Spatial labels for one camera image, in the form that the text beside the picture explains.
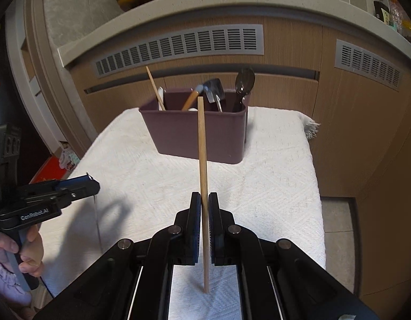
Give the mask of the person's left hand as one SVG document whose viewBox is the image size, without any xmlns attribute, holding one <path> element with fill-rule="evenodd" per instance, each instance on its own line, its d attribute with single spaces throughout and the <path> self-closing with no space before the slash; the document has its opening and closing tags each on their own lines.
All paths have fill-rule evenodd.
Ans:
<svg viewBox="0 0 411 320">
<path fill-rule="evenodd" d="M 19 254 L 21 256 L 21 263 L 18 265 L 19 270 L 34 277 L 41 276 L 44 271 L 44 263 L 42 262 L 44 245 L 39 228 L 40 225 L 34 225 L 29 228 L 26 234 L 26 241 L 21 249 L 11 237 L 0 233 L 0 264 L 5 269 L 13 272 L 6 253 Z"/>
</svg>

